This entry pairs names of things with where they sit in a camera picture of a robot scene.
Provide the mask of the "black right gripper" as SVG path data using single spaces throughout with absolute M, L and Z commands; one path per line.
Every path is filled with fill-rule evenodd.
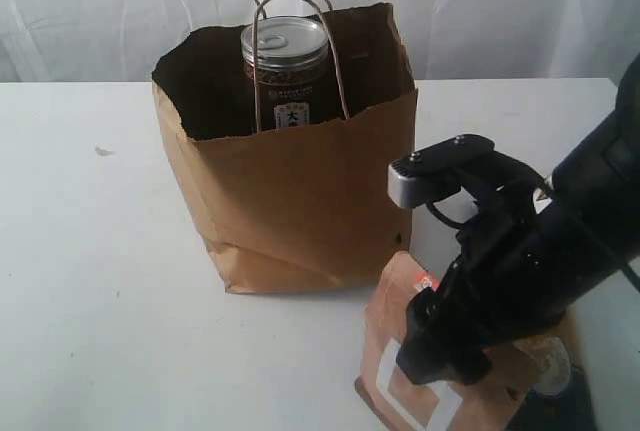
M 547 303 L 549 284 L 532 250 L 539 243 L 532 200 L 539 175 L 496 151 L 457 175 L 457 194 L 421 205 L 456 229 L 460 245 L 432 303 L 438 325 L 458 323 L 459 331 L 446 337 L 482 349 L 551 329 L 565 310 Z

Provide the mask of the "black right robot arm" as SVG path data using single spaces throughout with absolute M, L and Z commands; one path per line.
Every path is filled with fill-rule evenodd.
M 459 256 L 407 305 L 396 362 L 416 385 L 475 384 L 491 370 L 490 347 L 548 331 L 615 272 L 638 283 L 639 66 L 548 177 L 462 134 L 392 162 L 387 189 L 396 206 L 431 213 L 461 191 L 474 200 L 473 217 L 448 221 Z

